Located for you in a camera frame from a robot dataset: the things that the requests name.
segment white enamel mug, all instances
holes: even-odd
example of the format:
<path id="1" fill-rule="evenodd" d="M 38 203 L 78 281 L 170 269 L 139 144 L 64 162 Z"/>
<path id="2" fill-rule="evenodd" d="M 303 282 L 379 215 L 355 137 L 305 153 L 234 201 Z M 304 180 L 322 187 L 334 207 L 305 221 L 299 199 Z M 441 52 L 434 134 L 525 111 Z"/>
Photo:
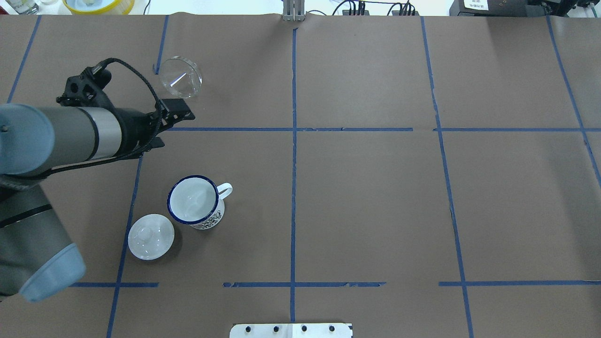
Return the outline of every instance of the white enamel mug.
<path id="1" fill-rule="evenodd" d="M 178 222 L 195 229 L 214 227 L 224 216 L 223 199 L 232 192 L 231 184 L 216 186 L 200 175 L 191 175 L 177 182 L 167 197 L 167 209 Z"/>

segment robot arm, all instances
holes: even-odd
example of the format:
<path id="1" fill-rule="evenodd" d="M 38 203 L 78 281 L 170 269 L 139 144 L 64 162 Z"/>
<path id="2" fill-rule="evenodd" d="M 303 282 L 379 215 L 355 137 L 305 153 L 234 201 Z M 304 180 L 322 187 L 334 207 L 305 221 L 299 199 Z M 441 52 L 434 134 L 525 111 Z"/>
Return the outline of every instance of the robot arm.
<path id="1" fill-rule="evenodd" d="M 156 101 L 154 112 L 116 108 L 104 93 L 121 63 Z M 21 293 L 45 299 L 83 277 L 85 265 L 38 184 L 48 175 L 163 147 L 157 134 L 194 119 L 182 99 L 159 99 L 148 81 L 110 58 L 68 78 L 61 107 L 0 105 L 0 300 Z"/>

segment label with printed text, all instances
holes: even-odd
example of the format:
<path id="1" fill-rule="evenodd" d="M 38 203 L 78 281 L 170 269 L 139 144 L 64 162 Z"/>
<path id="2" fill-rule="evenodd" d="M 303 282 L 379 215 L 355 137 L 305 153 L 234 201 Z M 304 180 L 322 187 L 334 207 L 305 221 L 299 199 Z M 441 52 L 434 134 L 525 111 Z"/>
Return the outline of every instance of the label with printed text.
<path id="1" fill-rule="evenodd" d="M 473 10 L 488 10 L 488 0 L 463 0 L 463 5 L 465 5 L 465 8 L 471 8 Z"/>

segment yellow rim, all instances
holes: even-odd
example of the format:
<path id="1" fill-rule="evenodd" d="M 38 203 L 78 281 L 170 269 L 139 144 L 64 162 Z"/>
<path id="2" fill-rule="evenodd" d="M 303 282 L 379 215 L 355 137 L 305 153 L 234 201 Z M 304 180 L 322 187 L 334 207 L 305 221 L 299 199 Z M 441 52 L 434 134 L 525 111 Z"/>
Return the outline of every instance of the yellow rim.
<path id="1" fill-rule="evenodd" d="M 104 8 L 101 8 L 101 9 L 99 9 L 99 10 L 93 10 L 93 11 L 79 11 L 79 10 L 76 10 L 75 8 L 73 8 L 73 7 L 69 6 L 69 5 L 67 5 L 67 0 L 63 0 L 63 4 L 64 4 L 64 5 L 65 5 L 65 7 L 67 7 L 67 8 L 68 8 L 68 9 L 71 11 L 71 13 L 73 13 L 73 14 L 88 15 L 88 14 L 103 14 L 103 13 L 106 13 L 106 12 L 110 11 L 111 9 L 115 8 L 115 7 L 116 7 L 118 4 L 120 4 L 122 1 L 123 1 L 123 0 L 115 0 L 115 1 L 114 1 L 113 3 L 111 3 L 110 5 L 108 5 L 108 6 L 104 7 Z M 131 2 L 130 2 L 130 4 L 129 4 L 129 6 L 128 6 L 128 8 L 127 8 L 127 10 L 126 10 L 125 12 L 123 12 L 123 14 L 129 14 L 129 12 L 130 12 L 130 11 L 132 11 L 132 8 L 133 8 L 133 3 L 134 3 L 134 2 L 135 2 L 134 0 L 131 0 Z"/>

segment white bowl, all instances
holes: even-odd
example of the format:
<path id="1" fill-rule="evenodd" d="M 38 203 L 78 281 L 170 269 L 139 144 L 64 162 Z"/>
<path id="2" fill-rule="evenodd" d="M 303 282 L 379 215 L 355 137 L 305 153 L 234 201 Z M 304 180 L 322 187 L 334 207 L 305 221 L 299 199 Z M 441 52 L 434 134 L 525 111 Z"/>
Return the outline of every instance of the white bowl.
<path id="1" fill-rule="evenodd" d="M 171 221 L 163 215 L 150 214 L 132 225 L 127 243 L 129 251 L 137 258 L 153 260 L 169 251 L 174 238 Z"/>

